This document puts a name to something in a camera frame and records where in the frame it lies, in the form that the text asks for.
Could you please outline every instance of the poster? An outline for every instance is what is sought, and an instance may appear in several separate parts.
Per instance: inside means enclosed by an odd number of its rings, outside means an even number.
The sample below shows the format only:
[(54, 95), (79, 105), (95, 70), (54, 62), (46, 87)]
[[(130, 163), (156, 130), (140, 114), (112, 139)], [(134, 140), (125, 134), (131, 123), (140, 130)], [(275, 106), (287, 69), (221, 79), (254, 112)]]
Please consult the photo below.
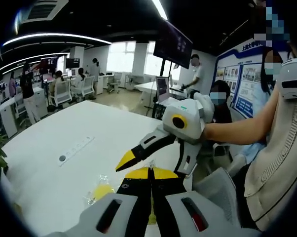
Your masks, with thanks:
[(217, 68), (216, 81), (223, 80), (225, 68)]
[(260, 84), (261, 63), (243, 66), (235, 109), (247, 118), (253, 117), (253, 92)]
[(229, 98), (231, 101), (233, 101), (233, 97), (237, 89), (239, 70), (239, 65), (225, 68), (223, 80), (228, 84), (229, 88), (231, 89), (231, 95)]

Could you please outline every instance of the air vent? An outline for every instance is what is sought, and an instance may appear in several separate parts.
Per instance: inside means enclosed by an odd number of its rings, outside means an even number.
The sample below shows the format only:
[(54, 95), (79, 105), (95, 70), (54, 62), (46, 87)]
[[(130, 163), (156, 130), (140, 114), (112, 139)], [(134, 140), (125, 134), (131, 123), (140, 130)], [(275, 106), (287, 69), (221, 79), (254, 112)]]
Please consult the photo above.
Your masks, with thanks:
[(68, 0), (38, 0), (27, 13), (23, 12), (22, 24), (51, 21), (68, 2)]

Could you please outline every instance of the yellow circular sensor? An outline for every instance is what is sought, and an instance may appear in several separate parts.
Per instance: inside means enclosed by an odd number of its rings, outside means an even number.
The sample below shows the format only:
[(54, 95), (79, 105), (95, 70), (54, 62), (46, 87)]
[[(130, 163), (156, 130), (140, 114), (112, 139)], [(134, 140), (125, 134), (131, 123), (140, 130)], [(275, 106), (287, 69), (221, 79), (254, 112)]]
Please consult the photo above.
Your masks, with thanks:
[(175, 127), (183, 129), (187, 126), (187, 120), (182, 115), (173, 115), (173, 124)]

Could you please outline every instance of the power strip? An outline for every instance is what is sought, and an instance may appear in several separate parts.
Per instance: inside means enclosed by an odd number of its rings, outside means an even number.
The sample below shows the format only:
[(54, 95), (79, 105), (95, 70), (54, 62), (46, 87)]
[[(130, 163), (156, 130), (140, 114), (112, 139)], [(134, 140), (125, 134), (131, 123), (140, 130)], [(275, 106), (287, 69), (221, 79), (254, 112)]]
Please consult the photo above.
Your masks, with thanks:
[(58, 164), (61, 167), (65, 162), (70, 160), (77, 152), (79, 152), (81, 149), (83, 149), (88, 143), (90, 143), (92, 140), (94, 140), (95, 137), (85, 137), (80, 142), (77, 142), (74, 144), (71, 148), (64, 151), (57, 159)]

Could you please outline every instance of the yellow liquid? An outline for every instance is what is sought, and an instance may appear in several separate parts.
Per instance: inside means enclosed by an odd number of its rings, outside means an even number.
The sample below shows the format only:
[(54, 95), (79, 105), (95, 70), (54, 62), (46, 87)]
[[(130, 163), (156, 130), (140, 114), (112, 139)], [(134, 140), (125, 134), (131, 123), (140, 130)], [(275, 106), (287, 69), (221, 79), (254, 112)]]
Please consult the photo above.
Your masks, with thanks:
[(110, 186), (109, 184), (100, 184), (95, 189), (93, 198), (99, 200), (109, 193), (114, 193), (112, 186)]

